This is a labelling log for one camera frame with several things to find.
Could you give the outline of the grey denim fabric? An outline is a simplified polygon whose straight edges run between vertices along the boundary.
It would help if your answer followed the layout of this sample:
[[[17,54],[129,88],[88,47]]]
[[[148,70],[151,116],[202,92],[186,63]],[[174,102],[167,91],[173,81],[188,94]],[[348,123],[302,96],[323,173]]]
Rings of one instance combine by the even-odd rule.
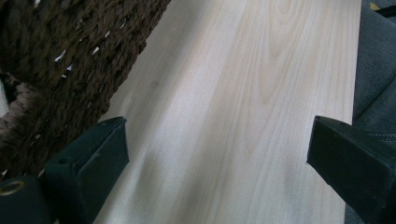
[[[396,134],[396,0],[361,0],[352,123],[368,133]]]

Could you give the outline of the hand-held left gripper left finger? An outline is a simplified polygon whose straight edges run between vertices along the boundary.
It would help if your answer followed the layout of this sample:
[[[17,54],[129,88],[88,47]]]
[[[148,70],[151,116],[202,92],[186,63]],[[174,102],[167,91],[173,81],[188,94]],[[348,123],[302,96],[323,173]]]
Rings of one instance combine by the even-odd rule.
[[[102,121],[46,162],[49,215],[60,224],[92,224],[129,162],[126,119]]]

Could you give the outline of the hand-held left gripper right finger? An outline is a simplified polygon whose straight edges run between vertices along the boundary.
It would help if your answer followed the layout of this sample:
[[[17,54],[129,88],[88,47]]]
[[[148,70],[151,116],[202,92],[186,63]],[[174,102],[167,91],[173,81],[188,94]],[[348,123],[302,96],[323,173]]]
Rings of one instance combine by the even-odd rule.
[[[396,224],[396,134],[316,116],[307,162],[366,224]]]

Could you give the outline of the dark brown woven basket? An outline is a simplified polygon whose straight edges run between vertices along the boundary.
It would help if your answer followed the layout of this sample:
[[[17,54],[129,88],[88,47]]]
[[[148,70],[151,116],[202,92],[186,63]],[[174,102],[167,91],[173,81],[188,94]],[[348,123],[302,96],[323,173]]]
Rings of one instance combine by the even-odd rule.
[[[0,0],[0,181],[95,124],[171,0]]]

